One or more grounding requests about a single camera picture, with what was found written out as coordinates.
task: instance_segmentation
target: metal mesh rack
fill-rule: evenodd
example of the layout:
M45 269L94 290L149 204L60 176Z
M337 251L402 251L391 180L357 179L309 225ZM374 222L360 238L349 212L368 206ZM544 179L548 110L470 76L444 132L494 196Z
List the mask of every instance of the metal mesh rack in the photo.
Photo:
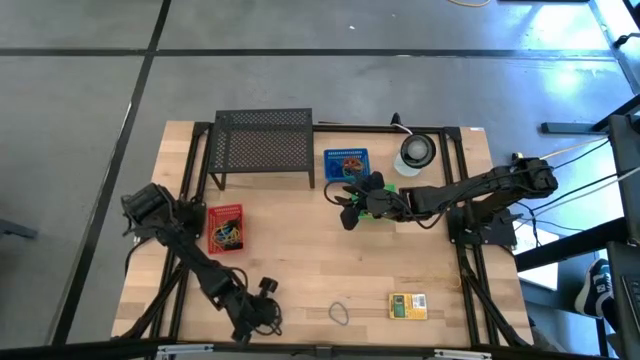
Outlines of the metal mesh rack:
M312 125L311 109L218 111L209 174L224 190L229 173L308 172L313 188Z

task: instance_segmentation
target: yellow box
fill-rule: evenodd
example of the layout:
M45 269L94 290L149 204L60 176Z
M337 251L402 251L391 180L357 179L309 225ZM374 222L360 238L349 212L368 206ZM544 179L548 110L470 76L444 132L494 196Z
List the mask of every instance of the yellow box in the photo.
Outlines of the yellow box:
M426 320L427 296L425 294L389 294L389 317L392 319Z

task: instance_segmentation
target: wooden tabletop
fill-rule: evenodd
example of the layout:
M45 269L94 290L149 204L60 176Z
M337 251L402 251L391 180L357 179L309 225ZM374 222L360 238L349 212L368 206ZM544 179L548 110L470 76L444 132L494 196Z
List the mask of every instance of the wooden tabletop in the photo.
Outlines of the wooden tabletop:
M167 123L151 179L166 186L175 197L193 124ZM322 194L326 183L323 151L328 148L367 148L373 170L382 172L386 183L397 188L444 185L439 152L414 178L400 176L393 169L393 159L405 137L389 133L315 133L315 189L309 189L307 173L229 174L223 192L211 178L207 179L205 199L209 207L240 203L244 211L245 249L216 259L246 270L253 293L259 291L263 276L279 282L273 297L282 307L283 335L254 334L253 343L470 345L455 248L449 243L445 220L431 230L415 223L361 220L355 230L345 231L339 218L341 208L329 204ZM196 188L205 138L198 147L191 193ZM492 164L484 130L462 128L462 138L469 176L489 170ZM452 164L456 164L453 143L449 149ZM453 168L458 180L457 166ZM340 191L336 186L331 192ZM206 253L206 236L198 244ZM128 330L156 295L165 255L166 248L150 241L132 256L113 335ZM497 246L485 246L484 257L494 302L518 334L531 343L513 257ZM388 297L392 292L425 293L428 320L389 319ZM328 308L335 301L349 311L347 326L328 316ZM486 343L484 314L477 298L475 304L481 340ZM172 308L170 298L162 334L167 334ZM228 342L232 330L226 312L213 308L191 274L179 338Z

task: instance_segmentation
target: gray concrete floor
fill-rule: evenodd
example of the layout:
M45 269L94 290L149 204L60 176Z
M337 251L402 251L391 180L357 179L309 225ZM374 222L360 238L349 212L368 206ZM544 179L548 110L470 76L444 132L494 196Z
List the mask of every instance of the gray concrete floor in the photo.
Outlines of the gray concrete floor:
M0 47L146 47L160 3L4 0ZM444 0L185 0L172 4L160 47L557 50L607 49L607 43L585 4L494 1L469 9ZM0 242L0 347L45 341L140 60L0 58L0 217L40 231L32 241ZM156 58L70 340L109 337L131 246L120 236L125 222L113 200L149 181L167 120L210 121L223 109L312 107L316 121L387 124L397 111L410 125L485 127L497 165L514 151L543 155L589 139L542 136L538 126L593 122L631 96L613 61ZM590 156L590 165L558 171L558 194L613 172L608 147ZM605 207L616 197L613 187L543 218L588 228L621 214L619 203ZM565 336L563 345L593 353L594 334L595 327L591 336Z

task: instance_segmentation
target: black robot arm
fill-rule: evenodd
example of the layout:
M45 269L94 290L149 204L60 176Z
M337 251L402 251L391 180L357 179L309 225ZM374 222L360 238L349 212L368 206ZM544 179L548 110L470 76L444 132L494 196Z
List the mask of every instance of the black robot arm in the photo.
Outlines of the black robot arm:
M195 244L197 227L201 228L203 224L194 224L196 217L189 210L191 206L189 202L176 201L166 188L156 184L149 184L136 194L122 198L125 216L130 226L134 226L131 231L136 236L155 237L180 258L179 268L186 266L196 274L204 295L217 310L225 309L229 315L235 329L231 335L233 340L247 343L254 330L263 335L280 335L280 306L267 297L269 292L276 290L278 283L263 278L260 294L252 295L247 291L244 271L209 259ZM244 282L237 273L244 276ZM263 325L270 330L258 330Z
M335 197L336 201L331 202L344 207L341 219L345 229L351 230L362 210L374 218L417 221L429 228L421 221L435 215L439 219L450 208L456 208L457 203L467 201L463 207L465 228L473 230L490 224L495 215L509 205L521 199L545 198L557 188L552 167L544 160L529 158L521 159L512 166L495 167L451 185L401 188L399 193L385 190L382 174L374 172L344 187L356 196L355 200ZM482 201L469 201L488 194L490 196Z

